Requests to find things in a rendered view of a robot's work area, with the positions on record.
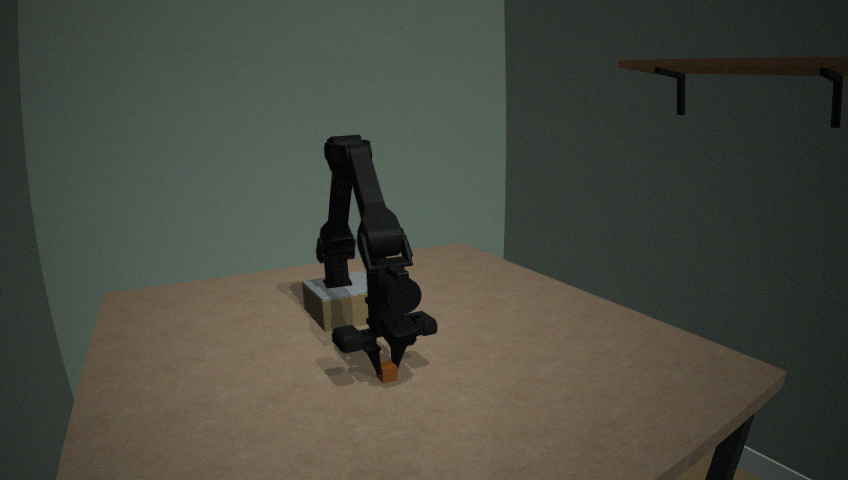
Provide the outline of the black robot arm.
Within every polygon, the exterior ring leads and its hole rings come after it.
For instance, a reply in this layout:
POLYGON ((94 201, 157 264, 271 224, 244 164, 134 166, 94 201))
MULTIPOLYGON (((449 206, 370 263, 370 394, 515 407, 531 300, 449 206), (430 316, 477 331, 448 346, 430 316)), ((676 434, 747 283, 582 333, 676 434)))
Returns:
POLYGON ((368 296, 381 299, 392 310, 376 312, 373 334, 382 335, 395 350, 412 346, 424 333, 425 317, 421 312, 407 313, 418 306, 422 294, 404 270, 413 266, 413 253, 396 215, 385 206, 370 141, 359 134, 332 136, 324 152, 332 171, 328 221, 320 228, 316 249, 317 260, 324 263, 324 286, 353 285, 347 263, 355 259, 356 239, 348 225, 353 187, 361 215, 357 243, 367 270, 368 296), (400 252, 402 256, 386 258, 400 252))

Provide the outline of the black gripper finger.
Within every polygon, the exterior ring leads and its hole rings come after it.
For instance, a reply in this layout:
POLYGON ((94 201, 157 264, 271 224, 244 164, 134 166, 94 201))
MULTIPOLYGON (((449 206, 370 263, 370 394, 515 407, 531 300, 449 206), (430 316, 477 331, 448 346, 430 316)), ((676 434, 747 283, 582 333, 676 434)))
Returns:
POLYGON ((397 370, 398 370, 398 367, 399 367, 400 362, 402 360, 402 357, 405 353, 406 347, 407 346, 404 346, 399 350, 395 350, 395 349, 391 348, 391 361, 397 366, 397 370))
POLYGON ((378 373, 380 375, 381 374, 381 361, 379 359, 379 352, 381 350, 381 347, 379 345, 377 345, 376 347, 373 347, 373 348, 369 348, 369 349, 362 348, 362 349, 365 352, 367 352, 367 354, 368 354, 368 356, 369 356, 369 358, 370 358, 370 360, 371 360, 371 362, 372 362, 372 364, 375 368, 376 373, 378 373))

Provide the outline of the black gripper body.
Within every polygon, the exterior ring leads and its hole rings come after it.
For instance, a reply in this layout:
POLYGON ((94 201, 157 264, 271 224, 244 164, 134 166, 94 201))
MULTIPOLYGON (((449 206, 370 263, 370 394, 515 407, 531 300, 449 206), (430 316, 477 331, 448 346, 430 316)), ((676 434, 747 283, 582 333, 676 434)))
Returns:
MULTIPOLYGON (((376 339, 382 337, 382 335, 376 336, 373 334, 373 321, 375 319, 376 312, 378 312, 381 308, 385 308, 386 312, 392 310, 381 299, 375 299, 368 296, 365 297, 365 303, 368 304, 368 318, 366 318, 366 324, 369 325, 368 329, 358 331, 353 325, 345 327, 341 326, 334 328, 331 334, 336 347, 343 353, 348 354, 359 351, 362 348, 369 349, 376 347, 376 339)), ((436 320, 424 311, 417 311, 408 314, 411 316, 419 312, 421 312, 425 317, 425 330, 422 335, 427 336, 437 333, 436 320)))

